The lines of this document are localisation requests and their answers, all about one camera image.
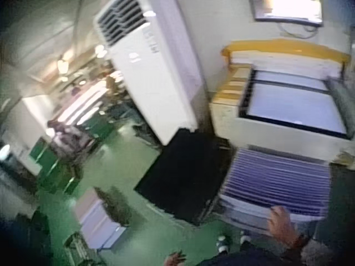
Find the wall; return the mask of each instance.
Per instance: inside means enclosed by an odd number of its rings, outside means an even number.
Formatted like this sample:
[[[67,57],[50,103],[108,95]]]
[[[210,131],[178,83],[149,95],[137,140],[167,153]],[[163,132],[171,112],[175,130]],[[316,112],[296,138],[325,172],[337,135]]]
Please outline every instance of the wall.
[[[285,38],[272,22],[254,22],[249,0],[178,0],[199,56],[209,91],[225,79],[220,55],[233,40]],[[349,26],[355,23],[351,0],[323,0],[324,27],[306,41],[349,52]],[[292,33],[307,35],[301,25],[283,24]]]
[[[47,121],[52,118],[54,110],[54,105],[49,96],[42,94],[22,98],[22,101],[40,126],[46,130]]]
[[[45,129],[28,110],[23,100],[10,111],[3,123],[4,137],[11,146],[16,147],[15,154],[30,151],[41,136],[45,136]]]

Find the cable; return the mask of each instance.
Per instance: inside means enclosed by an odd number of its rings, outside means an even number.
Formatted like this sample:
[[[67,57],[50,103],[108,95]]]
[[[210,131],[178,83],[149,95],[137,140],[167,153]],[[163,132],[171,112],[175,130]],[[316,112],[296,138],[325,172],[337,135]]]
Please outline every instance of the cable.
[[[312,37],[314,37],[318,34],[318,28],[316,28],[316,27],[314,28],[314,30],[309,30],[309,29],[304,28],[305,31],[312,33],[311,35],[305,37],[305,36],[297,35],[297,34],[294,34],[294,33],[291,33],[289,31],[285,30],[284,27],[281,25],[281,23],[278,23],[277,26],[281,31],[286,32],[288,35],[293,36],[297,39],[304,39],[304,40],[311,39]]]

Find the fingers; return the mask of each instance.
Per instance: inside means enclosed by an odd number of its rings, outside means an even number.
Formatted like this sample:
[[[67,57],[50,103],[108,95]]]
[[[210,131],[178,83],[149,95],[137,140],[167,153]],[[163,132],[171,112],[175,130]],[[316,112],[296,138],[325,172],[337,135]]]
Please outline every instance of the fingers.
[[[278,219],[279,219],[278,213],[275,212],[273,209],[271,209],[271,212],[270,212],[270,221],[272,221],[272,223],[275,223]]]
[[[268,225],[269,230],[271,230],[275,226],[275,224],[273,223],[272,220],[267,220],[267,225]]]

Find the floor air conditioner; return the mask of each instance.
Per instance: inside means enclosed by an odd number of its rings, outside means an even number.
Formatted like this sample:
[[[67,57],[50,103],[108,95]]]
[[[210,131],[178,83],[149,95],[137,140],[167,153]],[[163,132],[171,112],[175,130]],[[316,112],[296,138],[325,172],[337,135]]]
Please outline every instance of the floor air conditioner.
[[[203,125],[204,81],[175,0],[113,0],[94,24],[163,145],[178,128]]]

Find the worker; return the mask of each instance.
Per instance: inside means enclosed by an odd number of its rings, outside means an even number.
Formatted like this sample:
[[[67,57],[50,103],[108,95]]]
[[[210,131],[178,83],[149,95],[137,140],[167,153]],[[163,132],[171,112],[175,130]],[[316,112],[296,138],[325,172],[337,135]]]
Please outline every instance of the worker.
[[[301,252],[309,243],[310,237],[296,232],[287,209],[281,206],[272,207],[268,228],[275,239],[288,246],[288,249],[281,256],[276,256],[267,250],[255,247],[251,244],[250,236],[244,233],[240,239],[240,252],[229,254],[229,243],[227,238],[222,236],[217,241],[219,254],[212,259],[201,262],[198,266],[302,265]],[[329,254],[331,252],[324,245],[317,242],[316,249],[316,254],[319,257],[330,258]],[[167,257],[164,266],[180,266],[185,259],[186,257],[182,252],[173,253]]]

